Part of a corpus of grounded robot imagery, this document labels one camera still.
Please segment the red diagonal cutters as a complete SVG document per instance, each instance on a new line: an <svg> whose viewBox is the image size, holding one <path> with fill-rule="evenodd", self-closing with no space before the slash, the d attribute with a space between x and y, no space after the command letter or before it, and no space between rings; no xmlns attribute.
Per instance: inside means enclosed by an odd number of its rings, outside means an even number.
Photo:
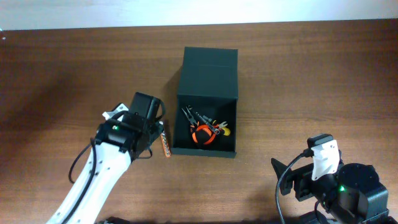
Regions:
<svg viewBox="0 0 398 224"><path fill-rule="evenodd" d="M209 146L214 143L221 136L229 136L231 131L226 127L227 123L223 122L220 124L213 125L213 127L219 131L219 134L215 134L206 124L197 123L198 126L190 126L191 137L193 142L198 146Z"/></svg>

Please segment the black yellow screwdriver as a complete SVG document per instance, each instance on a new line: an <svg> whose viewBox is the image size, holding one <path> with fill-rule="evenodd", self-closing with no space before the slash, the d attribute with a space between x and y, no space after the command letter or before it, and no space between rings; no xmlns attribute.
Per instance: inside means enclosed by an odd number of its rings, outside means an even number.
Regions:
<svg viewBox="0 0 398 224"><path fill-rule="evenodd" d="M207 117L205 115L203 115L203 118L207 122L211 123L213 126L216 126L218 129L220 129L223 132L224 136L229 136L231 134L230 129L227 127L228 123L226 121L223 121L223 122L219 123L219 122L217 122L216 119L209 118L209 117Z"/></svg>

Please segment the orange socket rail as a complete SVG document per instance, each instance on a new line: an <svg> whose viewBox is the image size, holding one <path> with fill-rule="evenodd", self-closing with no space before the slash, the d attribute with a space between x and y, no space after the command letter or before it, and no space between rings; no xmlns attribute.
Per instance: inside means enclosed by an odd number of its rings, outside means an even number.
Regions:
<svg viewBox="0 0 398 224"><path fill-rule="evenodd" d="M166 157L171 157L171 151L170 151L170 148L169 148L169 143L168 143L165 131L162 131L162 133L160 134L160 137L161 137L161 140L162 140L162 146L163 146L163 149L164 149L165 156Z"/></svg>

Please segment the orange black needle-nose pliers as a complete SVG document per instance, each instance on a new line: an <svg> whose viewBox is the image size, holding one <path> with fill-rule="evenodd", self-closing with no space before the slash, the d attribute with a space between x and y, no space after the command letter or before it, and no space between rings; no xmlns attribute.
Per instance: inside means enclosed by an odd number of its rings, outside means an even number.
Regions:
<svg viewBox="0 0 398 224"><path fill-rule="evenodd" d="M202 147L212 144L216 139L216 134L209 128L209 126L197 121L187 106L185 108L181 108L181 110L190 123L190 135L195 145L197 147Z"/></svg>

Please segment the black cardboard box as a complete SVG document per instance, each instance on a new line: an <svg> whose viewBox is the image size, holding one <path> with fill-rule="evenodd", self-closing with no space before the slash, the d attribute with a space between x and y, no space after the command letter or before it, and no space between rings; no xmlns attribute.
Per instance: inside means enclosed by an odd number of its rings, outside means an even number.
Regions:
<svg viewBox="0 0 398 224"><path fill-rule="evenodd" d="M172 152L188 156L234 158L238 105L238 50L186 47L177 91ZM197 147L190 135L190 123L181 108L190 105L195 112L226 121L229 136L221 136L209 146Z"/></svg>

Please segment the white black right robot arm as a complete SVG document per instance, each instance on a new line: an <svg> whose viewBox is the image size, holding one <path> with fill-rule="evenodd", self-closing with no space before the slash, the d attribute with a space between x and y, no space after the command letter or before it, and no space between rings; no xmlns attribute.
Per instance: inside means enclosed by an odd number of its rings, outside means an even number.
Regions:
<svg viewBox="0 0 398 224"><path fill-rule="evenodd" d="M397 222L387 208L389 192L372 165L340 161L336 173L312 180L313 164L295 170L274 158L271 164L282 179L282 195L294 190L299 202L314 197L338 223Z"/></svg>

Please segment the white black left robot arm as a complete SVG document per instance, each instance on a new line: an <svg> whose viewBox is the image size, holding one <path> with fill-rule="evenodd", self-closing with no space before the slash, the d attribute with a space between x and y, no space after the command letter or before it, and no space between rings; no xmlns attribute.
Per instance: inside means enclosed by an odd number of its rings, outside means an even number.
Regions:
<svg viewBox="0 0 398 224"><path fill-rule="evenodd" d="M164 130L164 102L140 92L129 106L119 103L102 115L84 168L49 223L94 223L117 181Z"/></svg>

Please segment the silver ring wrench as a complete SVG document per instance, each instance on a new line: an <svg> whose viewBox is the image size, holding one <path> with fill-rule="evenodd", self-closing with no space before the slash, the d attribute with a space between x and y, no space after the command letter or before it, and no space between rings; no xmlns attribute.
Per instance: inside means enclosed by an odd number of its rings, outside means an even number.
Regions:
<svg viewBox="0 0 398 224"><path fill-rule="evenodd" d="M193 115L192 115L192 113L191 113L192 107L191 107L190 105L188 105L188 106L186 107L186 109L187 109L187 112L188 112L188 114L189 114L189 116L190 116L190 119L193 121L193 123L194 123L195 125L198 126L197 120L193 117ZM201 120L201 121L208 127L208 129L209 129L211 132L213 132L213 133L216 134L216 135L218 135L218 134L221 132L218 128L215 128L212 124L210 124L209 122L207 122L207 121L203 118L202 115L200 115L200 114L197 113L197 112L195 112L195 114L196 114L196 116L199 118L199 120Z"/></svg>

